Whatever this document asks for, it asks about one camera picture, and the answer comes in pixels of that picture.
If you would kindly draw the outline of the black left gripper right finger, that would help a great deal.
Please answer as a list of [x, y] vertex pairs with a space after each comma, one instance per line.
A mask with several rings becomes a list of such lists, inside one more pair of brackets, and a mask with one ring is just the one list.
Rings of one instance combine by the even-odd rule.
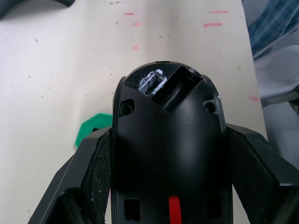
[[251, 224], [299, 222], [299, 171], [259, 133], [227, 125], [232, 184]]

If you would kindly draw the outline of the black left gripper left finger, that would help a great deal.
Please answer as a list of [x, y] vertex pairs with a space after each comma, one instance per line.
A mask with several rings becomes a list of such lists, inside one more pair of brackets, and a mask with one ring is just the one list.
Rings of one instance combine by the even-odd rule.
[[85, 137], [56, 172], [30, 224], [103, 224], [110, 190], [111, 128]]

